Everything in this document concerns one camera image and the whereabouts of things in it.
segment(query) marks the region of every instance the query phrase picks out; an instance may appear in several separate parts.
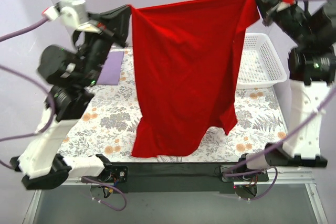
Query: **cable connector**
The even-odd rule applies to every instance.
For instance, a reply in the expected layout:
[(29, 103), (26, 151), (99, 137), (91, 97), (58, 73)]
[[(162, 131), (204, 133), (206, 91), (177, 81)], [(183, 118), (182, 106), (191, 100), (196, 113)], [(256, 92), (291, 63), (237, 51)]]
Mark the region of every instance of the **cable connector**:
[(59, 13), (56, 6), (51, 6), (47, 9), (45, 9), (42, 12), (42, 15), (47, 17), (50, 21), (54, 21), (55, 19), (57, 19), (60, 16), (60, 13)]

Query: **gray floor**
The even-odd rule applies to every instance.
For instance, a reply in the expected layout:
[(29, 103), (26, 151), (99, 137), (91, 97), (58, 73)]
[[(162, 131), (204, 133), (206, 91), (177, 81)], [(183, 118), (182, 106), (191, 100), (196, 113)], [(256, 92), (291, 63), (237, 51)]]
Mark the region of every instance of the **gray floor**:
[[(258, 186), (258, 194), (268, 185)], [(92, 201), (89, 186), (61, 186), (41, 194), (34, 224), (152, 223), (152, 224), (313, 224), (317, 223), (305, 185), (275, 185), (260, 200), (247, 203), (198, 193), (130, 193), (128, 206), (115, 212)], [(122, 205), (120, 195), (109, 202)]]

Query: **black bracket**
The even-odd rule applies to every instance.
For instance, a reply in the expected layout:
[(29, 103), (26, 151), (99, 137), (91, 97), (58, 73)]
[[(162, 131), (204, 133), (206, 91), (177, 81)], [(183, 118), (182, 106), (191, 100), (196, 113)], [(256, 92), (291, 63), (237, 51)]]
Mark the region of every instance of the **black bracket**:
[[(272, 145), (274, 144), (266, 144), (265, 148), (269, 148)], [(325, 168), (328, 163), (328, 160), (322, 156), (317, 156), (315, 159), (304, 159), (301, 156), (291, 157), (282, 149), (282, 146), (266, 154), (265, 159), (270, 166)]]
[[(12, 157), (10, 164), (14, 167), (16, 172), (20, 172), (19, 169), (19, 157)], [(63, 184), (68, 176), (71, 167), (63, 161), (63, 156), (56, 154), (50, 172), (47, 175), (29, 179), (29, 176), (25, 175), (22, 178), (22, 183), (27, 190), (50, 190)]]

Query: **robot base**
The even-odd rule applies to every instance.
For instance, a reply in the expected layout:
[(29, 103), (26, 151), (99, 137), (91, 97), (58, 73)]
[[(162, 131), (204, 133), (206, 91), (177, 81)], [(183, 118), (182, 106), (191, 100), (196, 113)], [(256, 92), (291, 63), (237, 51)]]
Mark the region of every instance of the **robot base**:
[[(268, 143), (265, 149), (271, 147), (274, 144)], [(255, 160), (249, 161), (249, 155), (253, 154), (243, 154), (239, 161), (247, 159), (246, 166), (240, 168), (239, 172), (244, 172), (247, 169), (266, 169), (270, 166), (289, 166), (289, 167), (315, 167), (315, 168), (325, 168), (327, 166), (328, 160), (322, 156), (316, 156), (315, 159), (301, 158), (301, 156), (291, 157), (283, 149), (282, 146), (267, 153), (264, 157), (257, 158)]]

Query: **cable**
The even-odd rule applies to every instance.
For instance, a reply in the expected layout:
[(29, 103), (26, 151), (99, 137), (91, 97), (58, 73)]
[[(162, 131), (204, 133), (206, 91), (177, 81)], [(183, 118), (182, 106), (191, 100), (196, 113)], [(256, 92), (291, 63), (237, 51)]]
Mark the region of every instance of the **cable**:
[(253, 182), (253, 178), (254, 178), (254, 177), (251, 178), (250, 183), (248, 183), (247, 185), (244, 185), (244, 186), (245, 186), (245, 187), (250, 187), (250, 185), (251, 185), (252, 182)]
[(28, 33), (30, 31), (40, 27), (41, 25), (43, 25), (47, 21), (49, 21), (49, 19), (44, 16), (40, 21), (36, 22), (35, 24), (32, 24), (31, 26), (28, 26), (28, 27), (23, 28), (19, 31), (14, 31), (10, 34), (6, 34), (6, 35), (1, 36), (0, 37), (0, 42), (11, 39), (11, 38), (14, 38), (14, 37), (17, 37), (17, 36), (25, 34), (25, 33)]
[[(270, 186), (267, 188), (266, 191), (264, 191), (261, 195), (256, 196), (256, 197), (254, 197), (252, 199), (250, 199), (250, 198), (241, 198), (241, 197), (239, 197), (239, 198), (241, 198), (243, 200), (246, 200), (246, 201), (250, 201), (250, 200), (257, 200), (257, 199), (263, 198), (263, 196), (265, 196), (266, 194), (268, 194), (269, 191), (271, 191), (271, 189), (273, 188), (273, 186), (274, 186), (274, 184), (275, 184), (275, 182), (277, 181), (277, 178), (278, 178), (278, 169), (276, 167), (271, 167), (271, 168), (273, 168), (275, 170), (275, 176), (274, 176), (274, 180), (272, 181), (272, 183), (270, 184)], [(225, 198), (236, 199), (236, 197), (222, 195), (222, 194), (215, 194), (215, 195), (216, 196), (220, 196), (220, 197), (225, 197)]]
[(110, 172), (110, 175), (108, 176), (108, 178), (107, 179), (105, 179), (104, 181), (102, 181), (102, 180), (99, 180), (99, 182), (106, 182), (106, 181), (108, 181), (110, 178), (112, 177), (112, 172)]
[[(282, 144), (287, 141), (288, 139), (290, 139), (292, 136), (296, 135), (303, 127), (305, 127), (308, 123), (311, 122), (311, 120), (313, 120), (315, 118), (315, 116), (321, 112), (321, 110), (331, 101), (331, 99), (335, 96), (336, 94), (336, 87), (333, 86), (329, 92), (329, 94), (327, 95), (327, 97), (320, 103), (320, 105), (317, 106), (316, 108), (316, 112), (311, 113), (298, 127), (296, 127), (293, 131), (291, 131), (284, 139), (282, 139), (281, 141), (273, 144), (272, 146), (268, 147), (267, 149), (263, 150), (262, 152), (257, 152), (255, 154), (253, 154), (252, 157), (249, 158), (249, 162), (252, 160), (255, 160), (257, 158), (260, 158), (261, 156), (264, 156), (265, 154), (270, 153), (271, 151), (279, 148), (282, 146)], [(228, 170), (226, 170), (225, 176), (228, 177), (234, 177), (234, 176), (238, 176), (236, 174), (229, 174), (230, 172), (242, 167), (243, 165), (245, 165), (247, 163), (247, 160), (243, 160), (241, 162), (239, 162), (238, 164), (230, 167)]]
[(104, 200), (100, 200), (100, 199), (98, 199), (98, 198), (92, 197), (92, 199), (98, 201), (98, 203), (102, 203), (102, 204), (104, 204), (105, 206), (107, 206), (107, 207), (113, 209), (114, 211), (122, 211), (122, 210), (124, 210), (124, 209), (126, 208), (126, 206), (127, 206), (127, 199), (126, 199), (125, 194), (124, 194), (121, 190), (117, 189), (117, 188), (114, 187), (114, 186), (110, 186), (110, 185), (108, 185), (108, 184), (104, 184), (104, 183), (101, 183), (101, 182), (98, 182), (98, 181), (94, 181), (94, 180), (92, 180), (92, 179), (90, 179), (90, 178), (88, 178), (88, 177), (82, 177), (82, 179), (86, 180), (86, 181), (89, 182), (89, 183), (93, 183), (93, 184), (97, 184), (97, 185), (101, 185), (101, 186), (104, 186), (104, 187), (111, 188), (111, 189), (117, 191), (117, 192), (122, 196), (122, 198), (124, 199), (124, 205), (123, 205), (123, 207), (121, 207), (121, 208), (116, 208), (116, 207), (112, 206), (111, 204), (107, 203), (107, 202), (104, 201)]
[(251, 170), (249, 172), (244, 173), (227, 173), (227, 171), (223, 172), (224, 177), (238, 177), (238, 176), (244, 176), (244, 175), (251, 175), (256, 173), (262, 173), (264, 170)]
[(254, 193), (252, 193), (252, 191), (250, 190), (250, 188), (248, 187), (243, 187), (244, 191), (248, 192), (249, 194), (253, 195), (253, 197), (255, 197), (256, 195)]
[[(55, 102), (54, 102), (54, 99), (53, 99), (53, 96), (49, 93), (49, 91), (43, 87), (40, 83), (38, 83), (37, 81), (35, 81), (33, 78), (23, 74), (23, 73), (20, 73), (18, 71), (15, 71), (13, 69), (10, 69), (8, 67), (5, 67), (3, 65), (0, 64), (0, 69), (6, 71), (6, 72), (9, 72), (11, 74), (14, 74), (22, 79), (25, 79), (26, 81), (29, 81), (31, 82), (32, 84), (34, 84), (35, 86), (37, 86), (38, 88), (40, 88), (44, 93), (47, 94), (47, 100), (49, 102), (49, 106), (51, 107), (51, 114), (50, 114), (50, 117), (49, 117), (49, 120), (48, 122), (46, 123), (46, 125), (44, 125), (44, 127), (42, 129), (40, 129), (38, 132), (34, 132), (34, 133), (28, 133), (28, 134), (24, 134), (24, 135), (17, 135), (17, 136), (8, 136), (8, 137), (4, 137), (4, 138), (0, 138), (0, 142), (3, 142), (3, 141), (8, 141), (8, 140), (14, 140), (14, 139), (20, 139), (20, 138), (27, 138), (27, 137), (31, 137), (31, 136), (36, 136), (38, 134), (41, 134), (43, 132), (45, 132), (52, 124), (53, 122), (53, 119), (54, 119), (54, 114), (55, 114)], [(9, 169), (13, 169), (11, 165), (8, 165), (6, 163), (4, 163), (2, 160), (0, 160), (0, 164), (9, 168)]]

